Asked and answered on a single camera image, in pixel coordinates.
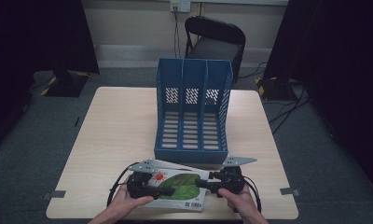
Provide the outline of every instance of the tape piece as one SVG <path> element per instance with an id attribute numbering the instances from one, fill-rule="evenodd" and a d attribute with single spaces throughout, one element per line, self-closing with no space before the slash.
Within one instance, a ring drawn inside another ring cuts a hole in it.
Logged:
<path id="1" fill-rule="evenodd" d="M 292 194 L 292 195 L 294 195 L 294 197 L 300 196 L 300 190 L 299 189 L 291 189 L 291 188 L 280 189 L 280 192 L 281 192 L 282 195 Z"/>
<path id="2" fill-rule="evenodd" d="M 53 190 L 51 193 L 44 193 L 41 199 L 50 201 L 51 198 L 64 198 L 64 195 L 65 190 Z"/>

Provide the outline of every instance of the blue plastic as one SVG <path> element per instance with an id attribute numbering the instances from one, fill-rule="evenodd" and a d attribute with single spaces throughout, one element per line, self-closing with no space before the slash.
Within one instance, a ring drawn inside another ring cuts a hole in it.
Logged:
<path id="1" fill-rule="evenodd" d="M 230 61 L 159 60 L 156 159 L 208 164 L 225 160 L 232 80 Z"/>

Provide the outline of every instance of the human hand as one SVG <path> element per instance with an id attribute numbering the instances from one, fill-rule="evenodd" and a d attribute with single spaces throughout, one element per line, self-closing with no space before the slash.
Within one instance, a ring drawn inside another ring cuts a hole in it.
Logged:
<path id="1" fill-rule="evenodd" d="M 219 189 L 218 193 L 228 200 L 230 209 L 237 209 L 245 224 L 261 224 L 268 221 L 258 212 L 253 196 L 247 185 L 239 194 L 233 194 L 227 189 Z"/>
<path id="2" fill-rule="evenodd" d="M 133 199 L 128 192 L 126 184 L 122 184 L 112 202 L 90 224 L 115 223 L 130 214 L 134 208 L 153 201 L 154 198 L 151 196 Z"/>

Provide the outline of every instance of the chair backrest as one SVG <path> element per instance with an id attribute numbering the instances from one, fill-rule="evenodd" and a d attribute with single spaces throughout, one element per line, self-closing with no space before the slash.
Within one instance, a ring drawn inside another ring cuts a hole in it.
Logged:
<path id="1" fill-rule="evenodd" d="M 185 27 L 188 40 L 190 40 L 189 33 L 191 33 L 243 47 L 245 45 L 244 32 L 232 23 L 194 16 L 186 20 Z"/>

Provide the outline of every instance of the wall socket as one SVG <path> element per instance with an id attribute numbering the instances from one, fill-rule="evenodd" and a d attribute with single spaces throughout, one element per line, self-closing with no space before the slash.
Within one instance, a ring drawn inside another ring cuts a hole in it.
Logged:
<path id="1" fill-rule="evenodd" d="M 190 12 L 190 1 L 170 1 L 170 11 Z"/>

